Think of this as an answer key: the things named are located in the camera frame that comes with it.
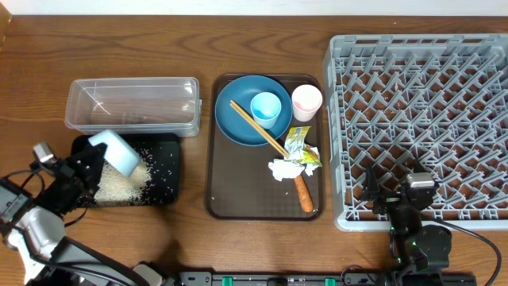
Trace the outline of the light blue bowl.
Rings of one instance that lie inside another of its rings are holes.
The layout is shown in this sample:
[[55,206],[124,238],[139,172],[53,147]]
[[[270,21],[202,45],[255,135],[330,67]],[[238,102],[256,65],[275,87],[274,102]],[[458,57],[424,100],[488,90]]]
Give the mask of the light blue bowl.
[[106,144],[104,158],[125,177],[130,177],[140,164],[138,153],[113,130],[97,133],[88,141],[92,146]]

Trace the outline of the orange carrot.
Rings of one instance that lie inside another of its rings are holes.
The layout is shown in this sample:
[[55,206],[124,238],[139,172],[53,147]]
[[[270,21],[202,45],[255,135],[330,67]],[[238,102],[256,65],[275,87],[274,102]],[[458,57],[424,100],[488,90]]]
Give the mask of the orange carrot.
[[306,213],[310,213],[314,209],[314,204],[306,183],[301,175],[294,178],[294,184],[302,210]]

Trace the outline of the white tissue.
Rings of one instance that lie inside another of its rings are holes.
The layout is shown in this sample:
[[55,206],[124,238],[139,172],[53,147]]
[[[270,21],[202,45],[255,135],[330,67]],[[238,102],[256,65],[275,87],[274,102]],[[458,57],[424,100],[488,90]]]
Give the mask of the white tissue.
[[314,170],[322,166],[320,153],[317,147],[304,145],[302,149],[290,153],[288,159],[274,159],[268,163],[273,177],[283,179],[295,179],[302,173],[312,176]]

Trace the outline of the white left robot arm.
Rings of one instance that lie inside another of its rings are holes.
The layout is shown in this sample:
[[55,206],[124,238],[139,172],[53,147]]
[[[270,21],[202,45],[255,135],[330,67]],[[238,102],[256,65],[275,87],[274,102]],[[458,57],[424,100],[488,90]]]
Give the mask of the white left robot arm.
[[102,167],[111,163],[121,174],[131,175],[139,156],[123,141],[98,141],[65,159],[41,142],[33,148],[30,177],[46,171],[54,182],[37,196],[1,178],[1,235],[19,252],[27,285],[163,285],[166,278],[141,262],[129,268],[66,234],[64,215],[75,209],[79,198],[98,190]]

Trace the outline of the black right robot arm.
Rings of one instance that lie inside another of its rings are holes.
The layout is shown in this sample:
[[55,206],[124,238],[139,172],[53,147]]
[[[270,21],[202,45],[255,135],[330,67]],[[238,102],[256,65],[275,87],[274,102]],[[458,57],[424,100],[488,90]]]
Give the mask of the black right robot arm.
[[372,166],[366,169],[366,185],[360,197],[373,202],[372,212],[386,215],[392,257],[398,261],[386,274],[386,285],[443,285],[442,269],[449,267],[451,231],[423,225],[421,212],[433,203],[438,183],[416,163],[394,191],[381,189]]

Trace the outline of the grey plastic dishwasher rack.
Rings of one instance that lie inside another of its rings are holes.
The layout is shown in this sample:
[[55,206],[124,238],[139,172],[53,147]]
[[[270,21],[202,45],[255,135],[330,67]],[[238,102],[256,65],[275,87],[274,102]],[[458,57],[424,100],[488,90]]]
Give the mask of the grey plastic dishwasher rack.
[[507,228],[506,35],[338,35],[323,73],[339,230],[386,230],[360,198],[365,171],[392,191],[415,162],[440,186],[427,215]]

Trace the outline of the pile of white rice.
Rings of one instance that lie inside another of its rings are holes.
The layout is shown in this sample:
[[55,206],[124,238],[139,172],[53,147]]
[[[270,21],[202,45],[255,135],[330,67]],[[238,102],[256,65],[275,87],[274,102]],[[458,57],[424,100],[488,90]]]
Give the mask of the pile of white rice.
[[140,164],[130,177],[105,163],[92,204],[96,207],[164,205],[178,196],[179,159],[160,147],[138,147]]

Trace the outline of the black tray bin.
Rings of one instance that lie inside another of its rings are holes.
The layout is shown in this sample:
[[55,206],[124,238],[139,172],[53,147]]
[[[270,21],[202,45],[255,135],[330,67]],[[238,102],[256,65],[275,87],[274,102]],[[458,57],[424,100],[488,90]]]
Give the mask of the black tray bin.
[[140,156],[130,177],[123,176],[107,162],[103,165],[98,192],[83,196],[79,207],[123,207],[166,205],[179,192],[179,137],[172,133],[124,134],[122,138]]

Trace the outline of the clear plastic bin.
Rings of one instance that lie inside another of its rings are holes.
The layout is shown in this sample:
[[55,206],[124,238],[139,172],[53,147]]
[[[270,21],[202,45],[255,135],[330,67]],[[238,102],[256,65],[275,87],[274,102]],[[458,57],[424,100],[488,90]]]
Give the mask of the clear plastic bin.
[[77,79],[70,87],[65,124],[84,134],[199,133],[202,101],[194,77]]

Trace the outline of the yellow green snack wrapper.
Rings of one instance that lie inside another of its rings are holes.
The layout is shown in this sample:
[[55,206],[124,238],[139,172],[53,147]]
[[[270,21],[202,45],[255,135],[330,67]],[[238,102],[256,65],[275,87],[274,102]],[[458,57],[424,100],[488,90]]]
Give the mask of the yellow green snack wrapper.
[[289,160],[321,167],[318,149],[305,143],[309,131],[310,126],[291,127],[284,142],[284,148],[289,153]]

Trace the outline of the pink plastic cup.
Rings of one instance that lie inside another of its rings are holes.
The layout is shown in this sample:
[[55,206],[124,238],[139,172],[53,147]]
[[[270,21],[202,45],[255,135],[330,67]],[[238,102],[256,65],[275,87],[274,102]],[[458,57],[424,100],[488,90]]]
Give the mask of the pink plastic cup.
[[308,122],[322,105],[321,91],[310,84],[296,87],[291,94],[293,115],[300,122]]

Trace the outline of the brown serving tray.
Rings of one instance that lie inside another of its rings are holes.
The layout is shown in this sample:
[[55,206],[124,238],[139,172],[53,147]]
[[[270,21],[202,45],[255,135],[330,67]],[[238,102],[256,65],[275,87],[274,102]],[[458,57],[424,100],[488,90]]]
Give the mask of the brown serving tray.
[[296,87],[317,87],[311,75],[226,74],[214,83],[206,175],[206,208],[217,219],[312,221],[325,207],[322,167],[303,179],[313,202],[305,212],[293,180],[276,180],[269,163],[281,157],[231,106],[245,111],[261,92],[280,98],[282,110],[268,133],[284,142],[292,127],[301,125],[293,115],[291,94]]

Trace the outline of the light blue plastic cup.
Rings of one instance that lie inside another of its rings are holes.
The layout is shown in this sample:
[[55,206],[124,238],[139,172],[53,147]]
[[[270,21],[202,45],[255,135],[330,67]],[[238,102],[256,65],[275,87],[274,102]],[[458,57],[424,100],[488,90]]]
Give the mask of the light blue plastic cup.
[[250,110],[254,121],[264,129],[273,127],[282,109],[279,97],[271,92],[261,92],[254,96]]

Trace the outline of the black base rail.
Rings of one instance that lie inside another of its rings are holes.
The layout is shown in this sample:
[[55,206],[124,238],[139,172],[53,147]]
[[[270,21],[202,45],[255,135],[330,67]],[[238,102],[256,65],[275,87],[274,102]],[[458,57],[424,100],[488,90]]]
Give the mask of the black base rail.
[[246,274],[181,272],[176,286],[474,286],[476,278],[469,275],[414,274],[402,277],[347,271],[342,274]]

